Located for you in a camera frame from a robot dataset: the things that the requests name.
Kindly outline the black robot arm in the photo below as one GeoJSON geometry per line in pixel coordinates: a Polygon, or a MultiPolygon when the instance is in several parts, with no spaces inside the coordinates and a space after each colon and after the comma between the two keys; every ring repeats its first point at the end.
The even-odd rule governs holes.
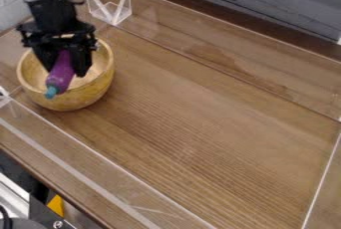
{"type": "Polygon", "coordinates": [[[93,66],[93,52],[97,50],[97,28],[78,18],[77,6],[83,1],[75,0],[23,0],[27,4],[33,21],[19,24],[25,47],[33,49],[45,69],[51,72],[59,53],[71,53],[71,67],[78,77],[83,78],[93,66]]]}

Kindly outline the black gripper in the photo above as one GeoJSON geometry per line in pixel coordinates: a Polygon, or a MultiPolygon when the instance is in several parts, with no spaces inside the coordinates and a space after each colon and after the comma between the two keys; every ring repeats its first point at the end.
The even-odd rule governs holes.
{"type": "Polygon", "coordinates": [[[83,1],[25,0],[33,20],[18,26],[23,46],[31,48],[45,69],[51,71],[63,49],[70,50],[73,68],[83,78],[93,66],[97,49],[95,26],[78,17],[83,1]]]}

